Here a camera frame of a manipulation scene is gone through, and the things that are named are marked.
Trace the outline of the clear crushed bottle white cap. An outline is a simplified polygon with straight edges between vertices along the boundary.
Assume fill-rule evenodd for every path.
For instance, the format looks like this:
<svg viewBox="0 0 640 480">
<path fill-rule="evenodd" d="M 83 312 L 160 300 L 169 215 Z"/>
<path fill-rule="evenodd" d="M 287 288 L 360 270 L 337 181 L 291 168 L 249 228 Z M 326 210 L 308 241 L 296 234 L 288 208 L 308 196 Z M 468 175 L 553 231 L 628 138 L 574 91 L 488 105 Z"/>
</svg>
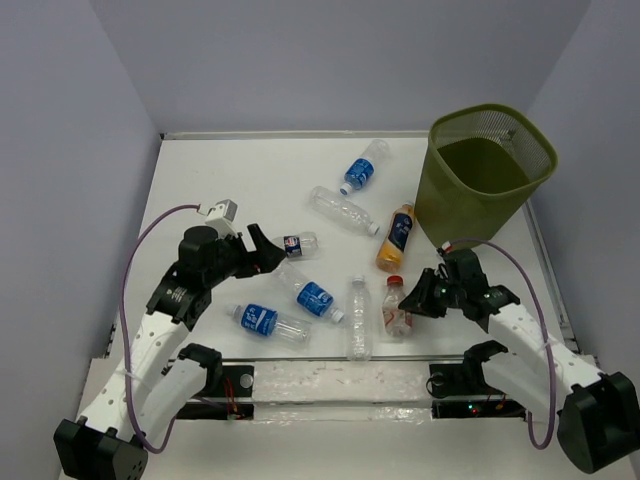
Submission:
<svg viewBox="0 0 640 480">
<path fill-rule="evenodd" d="M 365 277 L 351 279 L 347 297 L 347 358 L 368 361 L 373 354 L 371 295 Z"/>
</svg>

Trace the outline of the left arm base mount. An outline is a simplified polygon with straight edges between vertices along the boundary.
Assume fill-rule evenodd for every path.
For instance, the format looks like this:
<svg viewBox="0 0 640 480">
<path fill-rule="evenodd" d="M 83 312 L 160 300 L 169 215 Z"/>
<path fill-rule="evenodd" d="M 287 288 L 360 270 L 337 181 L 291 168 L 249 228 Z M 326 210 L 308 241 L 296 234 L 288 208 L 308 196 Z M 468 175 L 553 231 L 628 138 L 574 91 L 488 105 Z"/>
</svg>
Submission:
<svg viewBox="0 0 640 480">
<path fill-rule="evenodd" d="M 215 389 L 190 400 L 178 413 L 178 420 L 252 420 L 254 366 L 225 364 Z"/>
</svg>

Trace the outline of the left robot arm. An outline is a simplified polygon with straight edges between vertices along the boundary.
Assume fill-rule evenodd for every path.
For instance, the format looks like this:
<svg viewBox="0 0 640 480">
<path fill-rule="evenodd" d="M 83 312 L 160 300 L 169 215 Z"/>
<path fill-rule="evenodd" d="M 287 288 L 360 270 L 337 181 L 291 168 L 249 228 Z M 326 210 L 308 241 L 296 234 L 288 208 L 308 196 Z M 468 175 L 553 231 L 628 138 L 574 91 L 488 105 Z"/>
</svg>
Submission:
<svg viewBox="0 0 640 480">
<path fill-rule="evenodd" d="M 248 227 L 254 250 L 239 234 L 191 227 L 178 258 L 153 292 L 123 359 L 96 398 L 75 420 L 64 420 L 54 444 L 64 473 L 74 479 L 138 479 L 148 457 L 162 452 L 177 413 L 221 383 L 222 355 L 186 339 L 226 279 L 270 273 L 284 251 Z"/>
</svg>

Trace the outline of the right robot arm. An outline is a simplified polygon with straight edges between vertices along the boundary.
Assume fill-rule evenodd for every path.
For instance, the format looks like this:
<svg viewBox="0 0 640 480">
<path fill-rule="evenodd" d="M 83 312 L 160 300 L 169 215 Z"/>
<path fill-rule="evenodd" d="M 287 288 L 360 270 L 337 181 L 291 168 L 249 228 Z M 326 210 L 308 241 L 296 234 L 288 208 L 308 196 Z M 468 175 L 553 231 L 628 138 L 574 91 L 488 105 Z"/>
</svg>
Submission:
<svg viewBox="0 0 640 480">
<path fill-rule="evenodd" d="M 535 448 L 556 439 L 586 474 L 638 451 L 639 401 L 627 376 L 603 372 L 551 335 L 542 312 L 530 314 L 507 287 L 490 285 L 473 250 L 445 245 L 439 255 L 441 264 L 424 269 L 399 307 L 429 318 L 458 310 L 489 335 L 465 353 L 460 379 L 468 390 L 498 390 L 529 421 L 545 420 Z"/>
</svg>

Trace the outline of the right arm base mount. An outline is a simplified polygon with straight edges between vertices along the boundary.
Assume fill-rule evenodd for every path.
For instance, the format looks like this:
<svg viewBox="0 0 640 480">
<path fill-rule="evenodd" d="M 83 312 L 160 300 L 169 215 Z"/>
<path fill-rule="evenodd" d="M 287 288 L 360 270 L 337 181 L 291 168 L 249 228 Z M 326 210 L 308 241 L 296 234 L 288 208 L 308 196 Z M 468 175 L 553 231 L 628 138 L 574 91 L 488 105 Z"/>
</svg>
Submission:
<svg viewBox="0 0 640 480">
<path fill-rule="evenodd" d="M 500 390 L 474 384 L 461 363 L 432 363 L 425 384 L 435 419 L 525 419 L 525 409 Z"/>
</svg>

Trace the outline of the red cap clear bottle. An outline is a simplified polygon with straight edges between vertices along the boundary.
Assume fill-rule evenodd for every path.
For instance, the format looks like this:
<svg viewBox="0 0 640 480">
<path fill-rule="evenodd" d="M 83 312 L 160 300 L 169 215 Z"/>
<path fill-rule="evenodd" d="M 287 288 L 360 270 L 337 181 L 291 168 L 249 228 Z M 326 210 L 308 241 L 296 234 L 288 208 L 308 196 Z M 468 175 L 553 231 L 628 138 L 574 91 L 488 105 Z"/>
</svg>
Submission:
<svg viewBox="0 0 640 480">
<path fill-rule="evenodd" d="M 413 334 L 413 319 L 410 313 L 399 308 L 405 299 L 404 280 L 399 275 L 391 275 L 386 281 L 387 291 L 382 304 L 383 327 L 386 334 L 395 341 Z"/>
</svg>

